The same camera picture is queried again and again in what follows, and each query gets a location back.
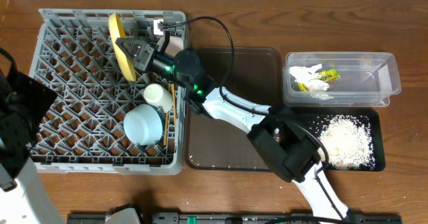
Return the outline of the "cream white cup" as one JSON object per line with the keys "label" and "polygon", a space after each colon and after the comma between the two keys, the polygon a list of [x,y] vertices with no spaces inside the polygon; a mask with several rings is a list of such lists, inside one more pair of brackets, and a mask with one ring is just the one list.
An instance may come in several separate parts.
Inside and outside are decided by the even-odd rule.
{"label": "cream white cup", "polygon": [[143,98],[147,104],[157,108],[162,108],[167,113],[173,108],[173,96],[160,84],[149,84],[143,90]]}

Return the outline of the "green snack wrapper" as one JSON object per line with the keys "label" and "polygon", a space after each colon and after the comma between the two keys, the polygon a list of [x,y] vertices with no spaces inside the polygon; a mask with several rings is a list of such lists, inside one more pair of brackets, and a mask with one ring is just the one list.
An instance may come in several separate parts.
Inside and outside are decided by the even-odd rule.
{"label": "green snack wrapper", "polygon": [[315,73],[314,79],[306,83],[298,82],[297,85],[301,92],[327,91],[330,87],[328,83],[338,79],[340,79],[340,72],[331,69]]}

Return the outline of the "wooden chopstick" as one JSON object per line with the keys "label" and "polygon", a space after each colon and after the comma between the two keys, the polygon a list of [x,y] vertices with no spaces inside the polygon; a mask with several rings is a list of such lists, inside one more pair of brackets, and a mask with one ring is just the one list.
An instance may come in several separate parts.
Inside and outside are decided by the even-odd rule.
{"label": "wooden chopstick", "polygon": [[[167,88],[168,92],[171,93],[171,84],[168,84]],[[163,146],[165,147],[167,145],[167,130],[168,130],[168,122],[169,122],[169,111],[167,110],[165,114],[165,127],[164,127],[164,136],[163,136]]]}
{"label": "wooden chopstick", "polygon": [[174,122],[174,126],[177,125],[177,105],[176,105],[176,97],[175,97],[175,85],[174,84],[170,84],[171,86],[171,95],[173,97],[173,122]]}

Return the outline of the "pink bowl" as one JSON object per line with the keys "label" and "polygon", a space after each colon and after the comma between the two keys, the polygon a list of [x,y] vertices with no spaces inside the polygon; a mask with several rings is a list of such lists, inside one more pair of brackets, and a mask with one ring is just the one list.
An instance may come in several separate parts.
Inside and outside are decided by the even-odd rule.
{"label": "pink bowl", "polygon": [[[165,41],[164,37],[161,37],[158,41],[157,41],[157,49],[156,51],[158,53],[161,52],[162,49],[162,45]],[[169,57],[169,58],[174,58],[176,56],[176,54],[178,52],[180,52],[181,50],[184,49],[184,43],[181,37],[176,37],[176,36],[170,36],[169,39],[169,43],[165,49],[165,52],[163,53],[163,55]]]}

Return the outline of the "white napkin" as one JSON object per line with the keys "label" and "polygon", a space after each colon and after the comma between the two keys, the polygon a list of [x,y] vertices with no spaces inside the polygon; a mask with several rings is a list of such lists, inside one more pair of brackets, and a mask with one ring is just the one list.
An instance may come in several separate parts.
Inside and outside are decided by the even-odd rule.
{"label": "white napkin", "polygon": [[[316,64],[311,67],[300,67],[292,66],[290,67],[289,73],[295,78],[295,83],[301,82],[306,83],[308,80],[315,78],[315,73],[321,72],[322,64]],[[329,100],[333,99],[332,96],[326,94],[326,91],[312,91],[309,92],[310,96],[320,100]]]}

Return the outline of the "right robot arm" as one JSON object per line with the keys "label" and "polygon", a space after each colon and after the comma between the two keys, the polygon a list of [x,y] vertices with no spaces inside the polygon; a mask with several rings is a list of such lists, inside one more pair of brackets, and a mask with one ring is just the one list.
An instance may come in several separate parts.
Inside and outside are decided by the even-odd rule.
{"label": "right robot arm", "polygon": [[153,72],[185,89],[185,102],[197,114],[223,120],[247,134],[265,165],[283,181],[294,183],[312,209],[298,221],[351,223],[350,209],[338,198],[324,169],[328,152],[321,141],[287,106],[272,108],[229,92],[208,75],[197,52],[183,49],[173,57],[166,52],[169,41],[156,47],[143,40],[119,37],[117,54],[124,54],[132,70]]}

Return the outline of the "yellow plate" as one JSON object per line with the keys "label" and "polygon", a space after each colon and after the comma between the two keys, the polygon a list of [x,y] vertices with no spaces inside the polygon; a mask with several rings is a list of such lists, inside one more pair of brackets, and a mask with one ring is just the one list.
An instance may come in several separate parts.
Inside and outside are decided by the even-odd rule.
{"label": "yellow plate", "polygon": [[119,46],[116,44],[116,40],[118,38],[126,37],[124,28],[122,26],[122,22],[117,13],[113,13],[109,17],[108,26],[109,26],[110,37],[112,40],[112,46],[114,49],[114,53],[116,55],[118,65],[120,67],[120,71],[128,81],[135,82],[136,73],[134,70],[134,66],[132,65],[131,61],[125,56],[125,54],[119,48]]}

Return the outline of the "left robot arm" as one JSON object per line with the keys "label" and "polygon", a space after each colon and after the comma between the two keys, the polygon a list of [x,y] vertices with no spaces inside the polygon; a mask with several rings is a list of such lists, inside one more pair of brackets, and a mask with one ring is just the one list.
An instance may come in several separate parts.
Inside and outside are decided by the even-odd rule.
{"label": "left robot arm", "polygon": [[1,74],[1,222],[63,223],[45,192],[28,144],[37,144],[39,124],[55,102],[56,92],[19,72],[13,57]]}

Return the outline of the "light blue bowl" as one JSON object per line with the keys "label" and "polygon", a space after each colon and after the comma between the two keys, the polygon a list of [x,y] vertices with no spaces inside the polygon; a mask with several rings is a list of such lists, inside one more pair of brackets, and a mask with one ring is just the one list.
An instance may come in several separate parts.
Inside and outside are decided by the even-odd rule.
{"label": "light blue bowl", "polygon": [[158,112],[148,104],[141,104],[124,117],[126,137],[134,144],[156,144],[163,136],[163,121]]}

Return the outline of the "leftover rice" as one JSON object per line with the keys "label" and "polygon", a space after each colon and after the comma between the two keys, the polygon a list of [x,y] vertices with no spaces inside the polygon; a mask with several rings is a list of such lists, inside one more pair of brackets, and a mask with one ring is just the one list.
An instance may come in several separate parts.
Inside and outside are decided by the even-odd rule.
{"label": "leftover rice", "polygon": [[309,131],[324,148],[321,160],[328,154],[328,166],[341,171],[375,169],[371,124],[367,116],[323,115],[308,123]]}

